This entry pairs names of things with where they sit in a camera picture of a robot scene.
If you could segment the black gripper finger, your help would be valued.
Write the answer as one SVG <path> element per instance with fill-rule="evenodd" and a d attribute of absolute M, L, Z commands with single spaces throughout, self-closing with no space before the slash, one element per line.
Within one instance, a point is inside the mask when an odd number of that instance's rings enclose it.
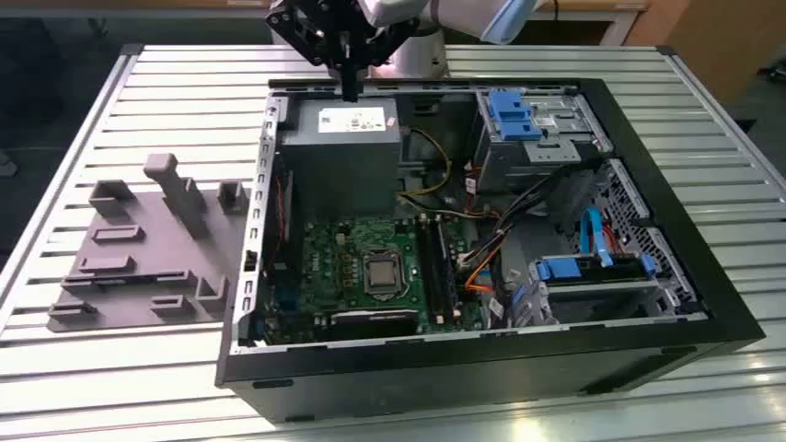
<path fill-rule="evenodd" d="M 343 100 L 349 100 L 349 61 L 347 50 L 349 38 L 325 38 L 308 30 L 287 6 L 288 1 L 273 1 L 265 15 L 271 30 L 313 65 L 324 65 L 340 83 Z"/>
<path fill-rule="evenodd" d="M 411 22 L 398 22 L 382 29 L 367 26 L 349 32 L 351 100 L 356 100 L 363 92 L 363 71 L 370 66 L 382 66 L 411 35 Z"/>

